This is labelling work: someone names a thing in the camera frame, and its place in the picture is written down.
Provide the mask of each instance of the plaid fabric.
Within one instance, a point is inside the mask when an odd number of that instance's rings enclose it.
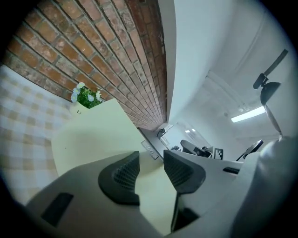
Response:
[[[51,137],[71,115],[69,102],[17,76],[0,75],[0,166],[12,196],[25,204],[58,177]]]

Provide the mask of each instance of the flower pot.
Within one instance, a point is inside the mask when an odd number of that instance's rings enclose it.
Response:
[[[79,115],[82,115],[87,110],[89,110],[89,109],[86,108],[85,106],[83,106],[79,102],[72,103],[71,106],[70,106],[70,108],[69,108],[70,113],[74,117],[79,116]]]

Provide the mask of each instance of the ceiling light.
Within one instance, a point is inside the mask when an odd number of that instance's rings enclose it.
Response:
[[[238,121],[242,121],[242,120],[245,120],[245,119],[248,119],[251,117],[255,117],[255,116],[260,115],[265,112],[266,112],[265,108],[263,106],[261,106],[261,107],[258,107],[256,109],[250,111],[250,112],[244,113],[240,116],[233,117],[231,120],[232,120],[232,122],[238,122]]]

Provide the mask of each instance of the brick wall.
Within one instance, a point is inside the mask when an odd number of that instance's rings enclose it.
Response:
[[[116,98],[136,126],[166,120],[166,63],[157,0],[47,0],[25,18],[3,63],[70,98],[78,81]]]

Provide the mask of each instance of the pale yellow board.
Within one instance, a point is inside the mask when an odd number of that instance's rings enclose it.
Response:
[[[74,117],[52,138],[58,175],[96,160],[133,151],[140,152],[140,174],[135,192],[142,215],[162,234],[170,233],[176,191],[163,169],[141,142],[144,137],[117,100],[112,99]]]

